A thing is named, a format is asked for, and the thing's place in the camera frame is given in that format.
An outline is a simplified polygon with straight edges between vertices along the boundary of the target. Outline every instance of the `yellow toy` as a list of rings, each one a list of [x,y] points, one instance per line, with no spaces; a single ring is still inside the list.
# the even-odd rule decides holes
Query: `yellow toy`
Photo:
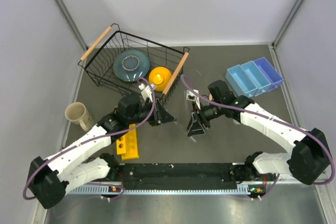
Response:
[[[168,68],[157,67],[149,74],[149,82],[156,85],[156,91],[163,91],[172,77]]]
[[[121,160],[139,158],[137,130],[131,130],[116,141],[117,155]]]

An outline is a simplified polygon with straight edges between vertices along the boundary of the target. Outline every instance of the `light blue container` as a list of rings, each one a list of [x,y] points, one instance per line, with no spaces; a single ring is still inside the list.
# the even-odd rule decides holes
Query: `light blue container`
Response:
[[[258,90],[240,65],[229,68],[225,78],[238,95],[253,97]]]
[[[242,64],[241,67],[247,73],[253,84],[258,89],[257,92],[254,94],[255,97],[268,91],[271,83],[253,61]]]
[[[271,82],[271,86],[267,92],[280,87],[283,82],[283,78],[265,57],[255,60],[254,63],[258,66],[264,76]]]

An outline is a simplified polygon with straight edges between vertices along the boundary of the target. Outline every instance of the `blue plate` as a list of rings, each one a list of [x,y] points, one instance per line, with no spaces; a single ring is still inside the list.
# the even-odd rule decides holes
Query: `blue plate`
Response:
[[[148,55],[131,49],[119,54],[113,63],[114,74],[122,81],[133,82],[144,77],[151,66]]]

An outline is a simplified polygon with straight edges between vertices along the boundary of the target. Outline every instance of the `yellow cup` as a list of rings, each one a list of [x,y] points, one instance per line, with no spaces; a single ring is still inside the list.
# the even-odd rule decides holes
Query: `yellow cup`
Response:
[[[156,91],[163,91],[171,77],[172,73],[170,73],[168,68],[157,67],[150,72],[148,80],[156,85]]]

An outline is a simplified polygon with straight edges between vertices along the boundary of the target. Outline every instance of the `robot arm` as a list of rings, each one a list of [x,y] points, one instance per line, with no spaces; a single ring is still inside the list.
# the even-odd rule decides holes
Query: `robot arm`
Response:
[[[286,153],[259,152],[248,157],[249,165],[252,165],[259,174],[287,174],[306,185],[311,185],[330,165],[326,154],[313,139],[298,130],[276,123],[274,120],[284,121],[264,110],[252,99],[243,95],[235,97],[224,81],[215,81],[208,86],[208,89],[215,102],[253,111],[266,118],[212,104],[202,105],[188,93],[187,99],[194,100],[192,118],[187,128],[188,136],[204,134],[210,127],[210,120],[225,115],[236,123],[256,129],[285,149]],[[319,139],[329,150],[323,132],[313,129],[309,133]]]
[[[55,206],[68,192],[78,186],[99,178],[107,176],[114,178],[116,176],[118,172],[114,169],[117,161],[109,154],[102,154],[99,158],[87,164],[82,164],[82,162],[98,150],[114,143],[125,133],[101,137],[94,141],[89,140],[97,136],[126,130],[130,124],[142,122],[152,108],[152,96],[148,87],[142,87],[142,95],[145,99],[144,105],[142,105],[138,94],[132,92],[126,93],[112,113],[104,116],[83,137],[62,150],[64,152],[73,148],[71,151],[58,156],[40,170],[28,188],[44,208],[48,209]],[[155,104],[154,111],[148,119],[151,126],[175,120],[174,117],[163,109],[159,102]],[[59,154],[56,153],[46,159],[42,159],[41,157],[34,159],[30,164],[28,178],[43,163]]]

